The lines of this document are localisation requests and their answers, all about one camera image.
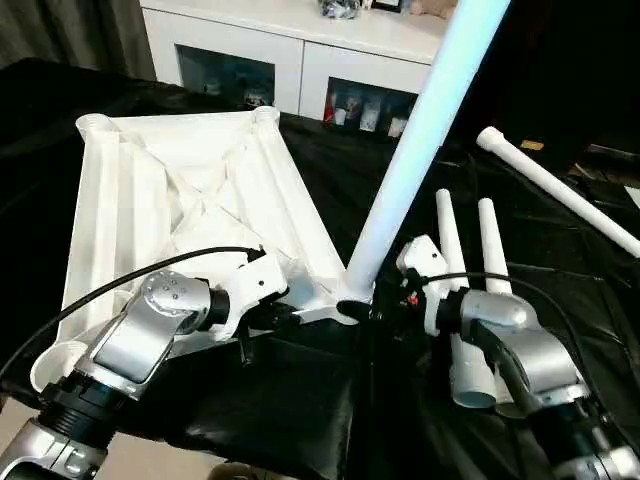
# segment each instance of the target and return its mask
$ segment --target white rod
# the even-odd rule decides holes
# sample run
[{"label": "white rod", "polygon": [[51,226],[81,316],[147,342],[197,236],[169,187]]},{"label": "white rod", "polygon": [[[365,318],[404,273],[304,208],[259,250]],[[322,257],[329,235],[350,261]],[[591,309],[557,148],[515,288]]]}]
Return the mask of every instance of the white rod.
[{"label": "white rod", "polygon": [[477,143],[485,150],[495,153],[631,255],[640,257],[640,240],[505,140],[500,131],[493,127],[485,128],[478,136]]},{"label": "white rod", "polygon": [[373,282],[442,145],[510,0],[461,0],[382,181],[344,278],[368,299]]},{"label": "white rod", "polygon": [[[466,272],[458,226],[448,190],[436,192],[440,250],[449,264],[450,272]],[[455,289],[469,287],[469,280],[460,277],[451,280]],[[459,334],[451,335],[451,396],[458,405],[467,408],[490,408],[496,402],[493,372],[484,353],[478,347],[463,342]]]},{"label": "white rod", "polygon": [[[498,219],[490,198],[483,198],[478,202],[478,212],[480,213],[480,237],[482,239],[484,271],[509,275],[507,261],[504,258],[504,250],[502,250]],[[511,284],[505,280],[487,278],[485,284],[487,292],[511,293]]]},{"label": "white rod", "polygon": [[[442,256],[449,264],[450,272],[466,272],[449,190],[441,188],[436,192],[436,207],[438,209],[438,233]],[[469,288],[469,279],[466,277],[452,278],[451,283],[455,287],[454,290],[458,290],[460,287]]]},{"label": "white rod", "polygon": [[[490,198],[483,198],[478,202],[478,213],[480,214],[480,237],[482,240],[482,259],[484,260],[484,271],[487,273],[498,273],[509,275],[507,261],[504,257],[500,229],[496,211],[493,208],[493,201]],[[495,280],[487,278],[485,280],[487,292],[511,295],[511,283],[506,280]],[[496,387],[496,411],[509,418],[520,418],[519,412],[513,398],[507,389],[507,385],[500,376],[500,371],[496,370],[494,375]]]}]

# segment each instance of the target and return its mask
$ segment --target floor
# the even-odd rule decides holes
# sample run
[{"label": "floor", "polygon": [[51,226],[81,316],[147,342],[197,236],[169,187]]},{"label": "floor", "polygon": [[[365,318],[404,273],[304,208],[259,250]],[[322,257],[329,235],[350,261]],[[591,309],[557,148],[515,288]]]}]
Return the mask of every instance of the floor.
[{"label": "floor", "polygon": [[[22,424],[36,413],[12,399],[7,401],[0,415],[0,452],[4,451]],[[223,461],[212,455],[117,434],[96,479],[206,480],[211,469]]]}]

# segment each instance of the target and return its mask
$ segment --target gray curtain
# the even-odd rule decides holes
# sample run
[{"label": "gray curtain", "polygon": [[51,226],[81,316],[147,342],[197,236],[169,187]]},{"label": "gray curtain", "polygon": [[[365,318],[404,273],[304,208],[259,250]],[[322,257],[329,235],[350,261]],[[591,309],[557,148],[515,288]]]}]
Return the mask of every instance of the gray curtain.
[{"label": "gray curtain", "polygon": [[155,79],[139,0],[0,0],[0,67],[25,57]]}]

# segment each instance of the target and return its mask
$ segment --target light blue pole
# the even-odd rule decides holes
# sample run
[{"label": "light blue pole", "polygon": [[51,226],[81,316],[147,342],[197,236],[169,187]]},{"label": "light blue pole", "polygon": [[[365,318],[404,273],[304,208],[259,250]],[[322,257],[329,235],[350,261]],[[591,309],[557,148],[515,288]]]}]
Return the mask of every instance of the light blue pole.
[{"label": "light blue pole", "polygon": [[461,0],[353,252],[342,293],[368,299],[510,0]]}]

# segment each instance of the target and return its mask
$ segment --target cabinet glass door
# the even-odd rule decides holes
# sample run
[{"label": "cabinet glass door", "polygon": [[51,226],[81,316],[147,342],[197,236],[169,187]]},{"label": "cabinet glass door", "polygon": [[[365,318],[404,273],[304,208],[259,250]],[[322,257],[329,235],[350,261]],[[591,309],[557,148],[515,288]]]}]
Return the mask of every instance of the cabinet glass door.
[{"label": "cabinet glass door", "polygon": [[217,96],[237,108],[273,105],[275,66],[199,48],[176,45],[182,85]]},{"label": "cabinet glass door", "polygon": [[397,138],[417,98],[414,93],[329,77],[323,121]]},{"label": "cabinet glass door", "polygon": [[302,40],[147,8],[143,15],[159,81],[238,108],[298,113]]}]

